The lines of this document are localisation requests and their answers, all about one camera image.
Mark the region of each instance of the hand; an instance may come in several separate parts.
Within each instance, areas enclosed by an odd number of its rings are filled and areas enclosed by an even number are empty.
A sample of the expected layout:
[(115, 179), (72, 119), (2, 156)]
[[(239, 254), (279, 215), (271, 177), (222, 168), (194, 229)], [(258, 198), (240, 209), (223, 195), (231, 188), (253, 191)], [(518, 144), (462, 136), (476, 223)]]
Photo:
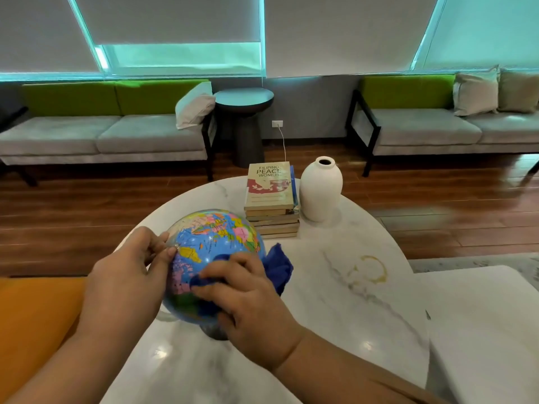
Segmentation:
[(133, 348), (159, 312), (176, 248), (168, 233), (139, 227), (124, 245), (98, 261), (86, 283), (77, 334), (92, 334)]
[(229, 261), (208, 264), (200, 278), (224, 278), (227, 284), (193, 286), (201, 299), (219, 305), (219, 324), (249, 360), (273, 372), (295, 350), (306, 329), (295, 321), (266, 277), (256, 254), (240, 252)]

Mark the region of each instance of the blue cloth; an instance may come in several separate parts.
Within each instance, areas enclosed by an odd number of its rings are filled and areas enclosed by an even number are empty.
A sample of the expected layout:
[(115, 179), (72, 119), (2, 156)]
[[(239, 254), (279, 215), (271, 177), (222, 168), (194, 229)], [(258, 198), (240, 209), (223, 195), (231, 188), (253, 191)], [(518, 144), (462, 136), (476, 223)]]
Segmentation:
[[(217, 255), (213, 260), (228, 261), (229, 259), (230, 255), (221, 254)], [(273, 247), (269, 250), (268, 254), (264, 258), (262, 258), (262, 264), (264, 265), (266, 276), (273, 283), (277, 294), (281, 296), (285, 290), (286, 284), (292, 276), (292, 271), (294, 269), (290, 260), (282, 251), (281, 244), (273, 245)], [(201, 279), (197, 274), (191, 279), (191, 281), (189, 282), (189, 286), (206, 286), (216, 282), (226, 283), (224, 279)], [(201, 300), (199, 307), (201, 313), (204, 315), (213, 316), (220, 311), (219, 306), (215, 305), (213, 302), (208, 302), (206, 300)]]

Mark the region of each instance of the stack of books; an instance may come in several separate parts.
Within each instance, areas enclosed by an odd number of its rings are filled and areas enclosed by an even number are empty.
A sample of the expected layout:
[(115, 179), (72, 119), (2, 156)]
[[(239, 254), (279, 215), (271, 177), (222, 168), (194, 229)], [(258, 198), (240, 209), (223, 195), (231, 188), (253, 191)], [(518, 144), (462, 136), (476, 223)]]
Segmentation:
[(289, 162), (251, 164), (244, 210), (262, 238), (297, 237), (300, 214), (293, 166)]

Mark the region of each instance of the globe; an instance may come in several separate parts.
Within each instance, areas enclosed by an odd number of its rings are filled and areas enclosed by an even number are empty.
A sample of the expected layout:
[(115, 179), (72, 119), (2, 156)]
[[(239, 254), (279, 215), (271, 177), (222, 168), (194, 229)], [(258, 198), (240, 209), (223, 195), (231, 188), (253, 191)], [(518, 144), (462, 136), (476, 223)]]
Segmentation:
[(266, 256), (264, 242), (244, 218), (226, 210), (203, 210), (189, 214), (169, 228), (168, 246), (178, 252), (169, 267), (165, 307), (177, 318), (198, 325), (214, 324), (216, 317), (208, 314), (207, 302), (190, 290), (191, 279), (204, 267), (223, 256), (236, 252)]

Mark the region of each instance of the dark gray side table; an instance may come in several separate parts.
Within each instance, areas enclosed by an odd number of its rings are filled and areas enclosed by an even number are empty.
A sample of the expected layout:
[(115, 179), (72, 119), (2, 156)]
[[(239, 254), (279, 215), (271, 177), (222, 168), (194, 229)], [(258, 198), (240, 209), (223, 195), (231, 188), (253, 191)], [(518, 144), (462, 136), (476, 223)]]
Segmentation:
[(231, 118), (234, 164), (245, 169), (264, 162), (258, 114), (271, 106), (273, 92), (264, 88), (226, 89), (215, 94), (216, 108)]

